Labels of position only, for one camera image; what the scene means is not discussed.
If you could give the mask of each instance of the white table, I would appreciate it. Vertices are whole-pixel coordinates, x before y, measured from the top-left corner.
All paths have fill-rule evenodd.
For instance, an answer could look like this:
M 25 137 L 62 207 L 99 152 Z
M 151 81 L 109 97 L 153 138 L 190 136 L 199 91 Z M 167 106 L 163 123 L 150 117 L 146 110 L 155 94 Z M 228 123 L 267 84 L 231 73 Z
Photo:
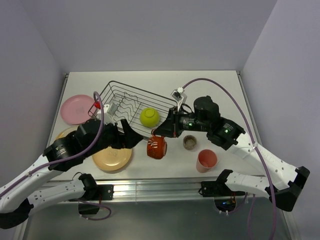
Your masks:
M 156 94 L 170 98 L 173 89 L 183 86 L 195 78 L 209 78 L 224 86 L 236 99 L 244 114 L 248 118 L 253 130 L 249 110 L 247 108 L 244 93 L 238 79 L 237 72 L 232 71 L 110 71 L 110 72 L 71 72 L 65 84 L 63 96 L 59 108 L 65 100 L 78 95 L 92 96 L 94 91 L 101 92 L 109 81 L 118 81 L 135 86 Z M 188 96 L 186 103 L 193 106 L 196 98 L 209 95 L 219 105 L 221 116 L 231 119 L 240 126 L 245 127 L 238 109 L 229 97 L 217 86 L 205 81 L 192 83 L 186 88 Z M 65 123 L 60 111 L 51 133 L 50 144 L 64 129 L 70 127 Z M 185 135 L 192 134 L 198 140 L 195 150 L 185 150 L 182 140 Z M 255 168 L 245 163 L 222 148 L 213 145 L 207 140 L 204 132 L 184 132 L 179 138 L 170 138 L 166 141 L 168 149 L 166 156 L 161 160 L 150 158 L 146 154 L 146 141 L 140 142 L 134 149 L 131 161 L 119 172 L 106 173 L 100 170 L 91 157 L 83 164 L 71 168 L 69 171 L 57 176 L 53 181 L 71 180 L 76 172 L 90 173 L 96 180 L 143 180 L 143 179 L 171 179 L 171 178 L 197 178 L 217 177 L 222 170 L 232 169 L 236 172 L 248 175 L 261 175 Z M 207 173 L 199 173 L 196 170 L 198 152 L 203 149 L 213 150 L 218 157 L 218 164 Z

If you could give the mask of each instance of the white wall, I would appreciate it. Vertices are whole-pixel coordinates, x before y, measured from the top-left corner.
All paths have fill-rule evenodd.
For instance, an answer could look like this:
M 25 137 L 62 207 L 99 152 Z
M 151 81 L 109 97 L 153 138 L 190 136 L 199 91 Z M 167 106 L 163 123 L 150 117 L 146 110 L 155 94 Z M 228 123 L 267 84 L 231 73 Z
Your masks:
M 278 0 L 243 69 L 263 144 L 311 171 L 293 210 L 303 239 L 319 239 L 320 2 Z
M 0 186 L 46 147 L 63 75 L 18 0 L 0 1 Z M 14 229 L 0 229 L 0 239 Z
M 276 0 L 21 0 L 65 71 L 240 70 Z

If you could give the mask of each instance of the mug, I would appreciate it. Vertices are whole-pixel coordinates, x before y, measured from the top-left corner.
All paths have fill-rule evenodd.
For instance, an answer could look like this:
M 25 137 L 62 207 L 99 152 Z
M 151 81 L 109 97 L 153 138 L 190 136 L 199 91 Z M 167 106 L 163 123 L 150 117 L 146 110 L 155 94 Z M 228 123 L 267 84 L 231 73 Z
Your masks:
M 167 142 L 164 136 L 156 136 L 153 134 L 149 138 L 146 145 L 146 154 L 154 159 L 162 159 L 167 153 Z

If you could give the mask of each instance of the pink cup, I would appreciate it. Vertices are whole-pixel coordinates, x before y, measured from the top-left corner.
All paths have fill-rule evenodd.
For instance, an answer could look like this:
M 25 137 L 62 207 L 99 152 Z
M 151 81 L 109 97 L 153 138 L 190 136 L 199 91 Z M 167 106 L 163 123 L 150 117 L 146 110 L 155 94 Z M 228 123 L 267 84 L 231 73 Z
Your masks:
M 205 149 L 199 152 L 195 168 L 199 173 L 203 174 L 212 169 L 217 164 L 217 161 L 217 155 L 213 151 Z

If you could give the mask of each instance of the dish rack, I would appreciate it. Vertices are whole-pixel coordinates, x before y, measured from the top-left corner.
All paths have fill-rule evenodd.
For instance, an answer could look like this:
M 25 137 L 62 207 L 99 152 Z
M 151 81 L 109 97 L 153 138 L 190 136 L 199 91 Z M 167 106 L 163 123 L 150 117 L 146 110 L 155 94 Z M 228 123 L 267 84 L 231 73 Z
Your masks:
M 151 131 L 161 125 L 168 116 L 169 108 L 175 107 L 177 103 L 170 98 L 130 86 L 118 81 L 110 81 L 102 90 L 101 99 L 103 105 L 115 103 L 117 108 L 113 119 L 117 122 L 118 128 L 122 131 L 120 120 L 126 119 L 133 130 L 141 134 L 145 140 L 151 137 Z M 160 116 L 159 123 L 149 128 L 140 122 L 140 114 L 145 108 L 154 108 Z M 96 118 L 96 108 L 92 105 L 88 114 Z

